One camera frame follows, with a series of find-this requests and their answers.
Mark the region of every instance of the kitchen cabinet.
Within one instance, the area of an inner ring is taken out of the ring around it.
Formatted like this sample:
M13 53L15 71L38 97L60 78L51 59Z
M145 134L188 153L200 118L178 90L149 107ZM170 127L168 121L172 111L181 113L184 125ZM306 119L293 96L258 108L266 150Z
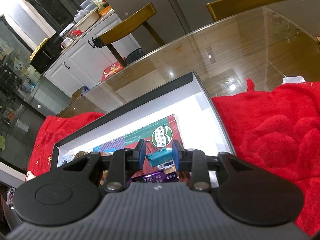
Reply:
M92 89L101 82L103 71L117 62L107 47L95 48L92 38L110 30L121 20L112 13L98 21L76 40L44 74L69 97L80 87ZM131 34L113 43L122 57L140 48Z
M112 65L99 48L93 48L87 35L77 42L63 57L85 73L86 86L90 89L100 83L103 71Z
M61 59L45 74L45 77L68 97L84 86L84 83L79 80L77 69L71 66L67 60Z

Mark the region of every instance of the countertop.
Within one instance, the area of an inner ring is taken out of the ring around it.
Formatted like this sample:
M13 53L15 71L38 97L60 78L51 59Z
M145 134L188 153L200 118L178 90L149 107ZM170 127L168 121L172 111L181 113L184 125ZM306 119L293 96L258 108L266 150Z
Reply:
M108 113L188 72L210 97L272 91L285 76L320 81L320 0L288 0L212 23L145 55L59 113Z
M87 29L84 33L82 33L70 46L68 46L67 48L65 48L62 53L60 54L60 56L55 60L54 63L52 63L52 65L47 69L46 72L44 72L43 75L45 75L50 69L51 67L59 60L61 59L65 53L71 49L79 40L81 40L89 31L91 31L92 29L94 29L96 26L98 26L101 22L103 22L104 20L106 20L109 16L113 15L115 13L115 11L113 9L111 9L105 16L101 17L94 25L92 25L89 29Z

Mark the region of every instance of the purple candy wrapper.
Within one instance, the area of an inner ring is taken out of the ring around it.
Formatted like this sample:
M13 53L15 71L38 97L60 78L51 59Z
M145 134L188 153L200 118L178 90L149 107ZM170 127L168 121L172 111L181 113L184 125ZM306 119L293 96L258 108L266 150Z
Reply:
M127 187L131 182L142 182L142 183L164 183L164 182L178 182L179 178L177 173L170 172L165 174L164 170L156 171L153 173L141 175L127 181Z

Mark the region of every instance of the gray ribbed plastic cover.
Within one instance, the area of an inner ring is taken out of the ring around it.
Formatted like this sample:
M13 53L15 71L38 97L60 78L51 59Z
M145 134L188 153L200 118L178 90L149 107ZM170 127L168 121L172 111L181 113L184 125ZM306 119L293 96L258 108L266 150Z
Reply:
M107 194L92 214L78 222L52 228L23 223L7 238L304 240L309 237L294 223L258 228L237 222L223 213L209 194L191 191L185 183L178 182L131 183L124 192Z

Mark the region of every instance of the red fleece blanket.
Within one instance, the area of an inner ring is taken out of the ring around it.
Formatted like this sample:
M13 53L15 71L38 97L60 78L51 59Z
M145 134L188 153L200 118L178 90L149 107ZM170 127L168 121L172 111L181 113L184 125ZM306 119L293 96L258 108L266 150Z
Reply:
M320 82L284 84L212 98L237 156L303 191L296 224L309 235L320 229Z
M71 118L48 116L38 132L27 175L39 176L49 171L54 144L101 116L100 113L84 113Z

